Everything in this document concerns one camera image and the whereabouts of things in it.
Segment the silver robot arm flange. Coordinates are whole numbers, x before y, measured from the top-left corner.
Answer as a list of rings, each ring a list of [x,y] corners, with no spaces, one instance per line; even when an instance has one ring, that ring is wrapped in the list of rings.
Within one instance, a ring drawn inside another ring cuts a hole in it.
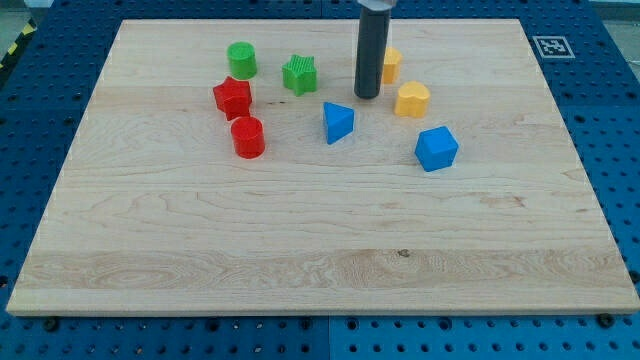
[[[357,3],[371,11],[389,11],[396,6],[397,0],[357,0]]]

